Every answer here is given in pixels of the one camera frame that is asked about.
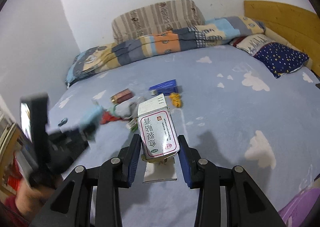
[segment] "folded blanket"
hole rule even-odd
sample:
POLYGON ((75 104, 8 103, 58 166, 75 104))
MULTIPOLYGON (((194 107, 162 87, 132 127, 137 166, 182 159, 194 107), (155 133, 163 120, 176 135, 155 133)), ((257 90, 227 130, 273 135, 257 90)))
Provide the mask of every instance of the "folded blanket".
POLYGON ((173 52, 227 44, 241 36, 263 33, 264 26, 247 17, 226 17, 207 25, 171 30, 162 34, 142 36, 119 45, 108 44, 79 54, 70 67, 68 86, 100 72, 132 62, 173 52))

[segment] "navy blue pillow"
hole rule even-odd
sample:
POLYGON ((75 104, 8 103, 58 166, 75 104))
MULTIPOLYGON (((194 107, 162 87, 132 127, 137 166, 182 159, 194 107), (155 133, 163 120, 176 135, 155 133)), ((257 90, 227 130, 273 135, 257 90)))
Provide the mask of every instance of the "navy blue pillow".
POLYGON ((275 78, 301 68, 309 59, 306 53, 277 42, 264 45, 254 57, 263 62, 275 78))

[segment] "red sleeve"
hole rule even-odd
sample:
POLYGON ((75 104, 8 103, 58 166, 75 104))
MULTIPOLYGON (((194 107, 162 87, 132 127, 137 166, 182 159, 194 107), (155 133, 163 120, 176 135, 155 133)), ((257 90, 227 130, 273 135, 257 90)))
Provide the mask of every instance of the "red sleeve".
POLYGON ((30 223, 20 214, 15 199, 15 196, 10 196, 5 200, 4 205, 7 207, 7 214, 16 227, 28 227, 30 223))

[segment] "yellow toy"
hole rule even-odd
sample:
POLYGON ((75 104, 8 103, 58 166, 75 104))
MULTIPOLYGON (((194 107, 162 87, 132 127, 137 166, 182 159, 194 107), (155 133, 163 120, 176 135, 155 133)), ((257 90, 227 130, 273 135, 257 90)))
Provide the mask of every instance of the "yellow toy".
POLYGON ((182 106, 182 101, 180 99, 180 94, 178 93, 171 93, 169 95, 170 99, 171 99, 171 102, 172 104, 177 107, 177 108, 180 108, 182 106))

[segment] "red round logo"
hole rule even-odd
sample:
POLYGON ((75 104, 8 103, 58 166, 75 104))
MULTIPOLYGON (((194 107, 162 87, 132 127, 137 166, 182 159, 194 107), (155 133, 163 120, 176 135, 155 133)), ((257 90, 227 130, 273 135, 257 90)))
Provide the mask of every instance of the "red round logo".
POLYGON ((170 149, 172 147, 172 144, 167 144, 166 146, 165 146, 165 150, 168 150, 168 149, 170 149))

